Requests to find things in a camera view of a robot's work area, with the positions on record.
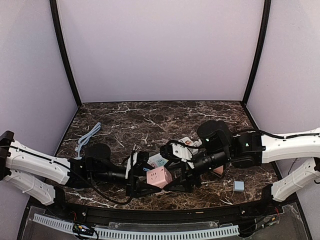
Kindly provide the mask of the white cube socket adapter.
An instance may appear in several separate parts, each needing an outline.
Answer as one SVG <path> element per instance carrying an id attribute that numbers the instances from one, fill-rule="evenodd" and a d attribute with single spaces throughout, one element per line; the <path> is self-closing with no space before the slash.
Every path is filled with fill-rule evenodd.
<path id="1" fill-rule="evenodd" d="M 179 141 L 187 146 L 195 147 L 195 143 L 187 136 L 181 138 Z"/>

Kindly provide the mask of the large pink cube adapter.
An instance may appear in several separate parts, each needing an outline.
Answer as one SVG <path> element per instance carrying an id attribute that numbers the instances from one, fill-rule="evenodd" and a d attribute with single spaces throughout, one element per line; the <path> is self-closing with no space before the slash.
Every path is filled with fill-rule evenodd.
<path id="1" fill-rule="evenodd" d="M 160 166 L 146 172 L 146 182 L 149 185 L 163 189 L 173 181 L 171 173 L 164 167 Z"/>

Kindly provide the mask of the white multicolour power strip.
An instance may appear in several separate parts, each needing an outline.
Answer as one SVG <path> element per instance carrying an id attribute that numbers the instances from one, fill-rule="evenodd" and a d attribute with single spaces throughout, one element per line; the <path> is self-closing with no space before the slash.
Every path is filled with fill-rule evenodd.
<path id="1" fill-rule="evenodd" d="M 148 164 L 153 168 L 158 168 L 164 166 L 168 162 L 167 159 L 163 158 L 160 153 L 150 156 L 148 159 Z"/>

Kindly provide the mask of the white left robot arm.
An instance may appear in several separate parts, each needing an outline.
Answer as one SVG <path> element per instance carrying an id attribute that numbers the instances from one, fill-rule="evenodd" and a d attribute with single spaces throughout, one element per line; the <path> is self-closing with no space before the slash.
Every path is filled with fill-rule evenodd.
<path id="1" fill-rule="evenodd" d="M 148 164 L 148 152 L 133 151 L 127 158 L 127 166 L 111 162 L 111 149 L 104 143 L 97 143 L 84 150 L 78 159 L 61 158 L 31 149 L 14 138 L 14 133 L 5 131 L 0 136 L 0 179 L 12 183 L 45 206 L 65 202 L 65 192 L 39 180 L 52 180 L 59 185 L 75 190 L 92 189 L 98 195 L 114 204 L 128 204 L 133 198 L 159 193 L 162 189 L 147 183 L 144 169 Z M 116 201 L 98 190 L 94 183 L 102 182 L 123 185 L 129 197 Z"/>

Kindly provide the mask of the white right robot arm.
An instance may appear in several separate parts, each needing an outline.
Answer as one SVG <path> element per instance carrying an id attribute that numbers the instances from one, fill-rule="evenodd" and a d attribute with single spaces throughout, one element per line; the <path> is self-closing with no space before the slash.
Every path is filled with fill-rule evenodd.
<path id="1" fill-rule="evenodd" d="M 250 168 L 271 162 L 304 158 L 305 162 L 283 179 L 263 189 L 266 199 L 283 202 L 290 195 L 320 180 L 320 130 L 272 134 L 257 128 L 231 132 L 222 121 L 208 120 L 197 129 L 199 143 L 170 140 L 160 149 L 166 167 L 177 163 L 181 175 L 165 191 L 192 192 L 200 176 L 226 164 Z"/>

